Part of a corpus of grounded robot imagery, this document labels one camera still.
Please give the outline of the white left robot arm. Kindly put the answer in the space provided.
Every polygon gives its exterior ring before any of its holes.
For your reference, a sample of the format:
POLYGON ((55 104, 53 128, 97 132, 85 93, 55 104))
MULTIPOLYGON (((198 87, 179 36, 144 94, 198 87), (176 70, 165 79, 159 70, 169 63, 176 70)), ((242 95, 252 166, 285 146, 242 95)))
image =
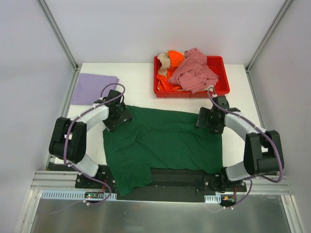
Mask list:
POLYGON ((86 153, 87 133, 99 123, 108 131, 116 130, 122 123, 132 120, 132 114, 124 103, 122 92, 110 90, 108 96, 100 97, 92 107, 74 118, 59 117, 53 129, 49 153, 65 165, 73 166, 87 175, 86 183, 99 188, 103 178, 98 174, 99 165, 86 153))

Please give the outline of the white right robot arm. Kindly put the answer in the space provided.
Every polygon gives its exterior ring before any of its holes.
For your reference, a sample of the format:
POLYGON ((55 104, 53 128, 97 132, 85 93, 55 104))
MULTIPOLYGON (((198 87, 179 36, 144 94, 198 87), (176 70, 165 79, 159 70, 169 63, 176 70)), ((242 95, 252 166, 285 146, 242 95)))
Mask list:
POLYGON ((229 107, 225 96, 210 100, 212 108, 200 108, 196 126, 213 134, 222 134, 227 127, 245 142, 243 160, 222 170, 219 187, 228 192, 236 186, 236 181, 255 176, 279 182, 284 169, 280 134, 256 126, 238 108, 229 107))

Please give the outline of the green t shirt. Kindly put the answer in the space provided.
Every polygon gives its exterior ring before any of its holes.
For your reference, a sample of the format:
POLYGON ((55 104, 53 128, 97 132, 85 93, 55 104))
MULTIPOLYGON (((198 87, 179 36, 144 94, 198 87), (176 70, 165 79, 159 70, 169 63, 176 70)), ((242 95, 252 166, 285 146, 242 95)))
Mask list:
POLYGON ((197 128, 196 114, 127 108, 132 120, 103 131, 106 163, 122 197, 151 184, 152 168, 220 172, 222 136, 197 128))

